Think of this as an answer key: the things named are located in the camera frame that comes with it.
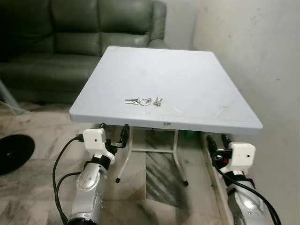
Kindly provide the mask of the white plastic folding table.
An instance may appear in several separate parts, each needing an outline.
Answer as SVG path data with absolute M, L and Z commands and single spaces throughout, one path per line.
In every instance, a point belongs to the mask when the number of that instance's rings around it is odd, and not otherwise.
M 162 105 L 125 99 L 162 98 Z M 263 124 L 207 51 L 107 47 L 69 109 L 72 122 L 255 135 Z

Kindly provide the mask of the dark green leather sofa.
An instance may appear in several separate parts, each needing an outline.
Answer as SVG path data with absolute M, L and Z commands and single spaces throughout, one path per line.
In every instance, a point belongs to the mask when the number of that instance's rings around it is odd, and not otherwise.
M 0 81 L 19 101 L 75 101 L 110 46 L 165 48 L 161 0 L 0 0 Z

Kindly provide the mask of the black round disc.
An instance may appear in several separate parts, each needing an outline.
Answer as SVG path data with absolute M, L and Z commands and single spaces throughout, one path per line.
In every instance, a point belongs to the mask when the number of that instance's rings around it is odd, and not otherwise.
M 0 175 L 11 173 L 33 155 L 36 144 L 29 135 L 9 135 L 0 138 Z

